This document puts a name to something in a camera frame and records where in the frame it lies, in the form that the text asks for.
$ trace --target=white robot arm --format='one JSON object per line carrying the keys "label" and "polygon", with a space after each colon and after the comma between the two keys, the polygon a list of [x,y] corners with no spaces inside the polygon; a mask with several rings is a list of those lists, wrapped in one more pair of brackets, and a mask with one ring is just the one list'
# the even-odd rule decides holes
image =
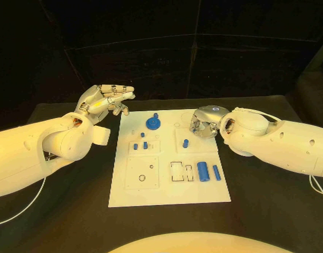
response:
{"label": "white robot arm", "polygon": [[219,106],[203,106],[195,111],[190,131],[211,138],[218,130],[237,154],[254,155],[286,170],[323,177],[323,128],[280,120],[251,109],[229,112]]}
{"label": "white robot arm", "polygon": [[128,115],[121,101],[134,98],[133,90],[130,86],[94,85],[79,98],[75,112],[0,132],[0,196],[79,160],[92,143],[107,145],[110,130],[94,125],[108,111]]}

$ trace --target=black backdrop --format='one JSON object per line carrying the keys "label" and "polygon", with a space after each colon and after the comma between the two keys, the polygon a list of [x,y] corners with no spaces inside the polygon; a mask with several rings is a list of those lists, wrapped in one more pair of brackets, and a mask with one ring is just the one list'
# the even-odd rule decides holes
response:
{"label": "black backdrop", "polygon": [[92,84],[139,100],[286,94],[323,43],[323,0],[0,0],[0,129]]}

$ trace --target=robotic hand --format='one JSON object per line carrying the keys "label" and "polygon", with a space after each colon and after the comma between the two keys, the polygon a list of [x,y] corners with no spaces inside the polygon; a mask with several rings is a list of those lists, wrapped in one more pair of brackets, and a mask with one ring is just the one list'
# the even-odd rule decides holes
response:
{"label": "robotic hand", "polygon": [[229,112],[224,107],[203,106],[192,116],[190,131],[212,138],[218,130],[237,154],[254,155],[293,172],[323,177],[323,128],[280,120],[251,109]]}
{"label": "robotic hand", "polygon": [[0,132],[0,196],[79,160],[92,143],[107,145],[110,130],[94,125],[108,111],[128,115],[121,101],[134,98],[133,91],[130,86],[94,85],[79,98],[75,112]]}

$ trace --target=black tablecloth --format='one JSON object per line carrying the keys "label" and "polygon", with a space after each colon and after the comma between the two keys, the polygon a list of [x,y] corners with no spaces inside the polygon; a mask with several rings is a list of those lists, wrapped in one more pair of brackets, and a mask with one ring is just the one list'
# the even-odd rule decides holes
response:
{"label": "black tablecloth", "polygon": [[[131,111],[238,106],[300,121],[283,96],[126,104]],[[75,103],[39,104],[29,123],[74,108]],[[216,143],[232,202],[108,208],[120,116],[110,114],[98,125],[111,129],[108,146],[94,145],[85,158],[48,177],[28,211],[0,225],[0,252],[107,252],[144,237],[182,231],[228,233],[294,252],[323,252],[323,196],[310,188],[307,176],[239,156],[221,136]],[[23,209],[39,186],[36,182],[0,197],[0,221]]]}

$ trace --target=white board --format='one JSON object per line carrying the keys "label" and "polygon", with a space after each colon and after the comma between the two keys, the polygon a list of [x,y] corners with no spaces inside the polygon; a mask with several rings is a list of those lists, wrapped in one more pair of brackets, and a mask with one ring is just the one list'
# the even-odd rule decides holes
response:
{"label": "white board", "polygon": [[[149,130],[146,120],[156,112],[162,125]],[[121,116],[108,207],[231,201],[215,138],[203,139],[189,131],[193,112],[195,109],[143,111]],[[182,147],[185,139],[188,148]],[[208,182],[199,181],[200,161],[208,165]]]}

